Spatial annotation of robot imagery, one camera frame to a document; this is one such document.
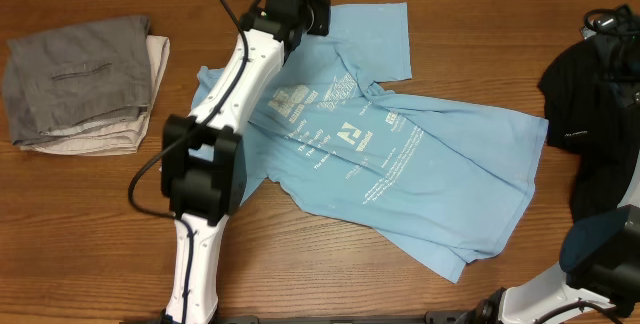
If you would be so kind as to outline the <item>light blue printed t-shirt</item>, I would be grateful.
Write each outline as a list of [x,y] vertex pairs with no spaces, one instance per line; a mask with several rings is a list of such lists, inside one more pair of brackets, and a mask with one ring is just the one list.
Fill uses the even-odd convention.
[[249,191],[271,180],[303,211],[371,227],[449,281],[498,255],[529,206],[545,119],[399,94],[408,9],[352,4],[308,36],[243,136]]

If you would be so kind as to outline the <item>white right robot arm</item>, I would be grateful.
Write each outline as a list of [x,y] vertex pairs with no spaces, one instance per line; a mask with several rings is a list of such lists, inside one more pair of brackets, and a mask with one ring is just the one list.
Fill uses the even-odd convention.
[[583,17],[582,41],[538,87],[547,142],[580,157],[559,260],[467,312],[428,323],[564,323],[595,311],[612,323],[639,301],[639,15],[627,4]]

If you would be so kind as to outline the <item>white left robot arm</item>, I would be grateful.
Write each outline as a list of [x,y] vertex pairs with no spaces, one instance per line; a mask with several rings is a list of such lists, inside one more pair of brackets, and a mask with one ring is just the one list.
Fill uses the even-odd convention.
[[243,132],[302,36],[328,34],[330,6],[330,0],[254,0],[232,19],[237,43],[214,89],[188,116],[166,120],[161,192],[169,200],[177,250],[161,322],[213,322],[223,231],[247,183]]

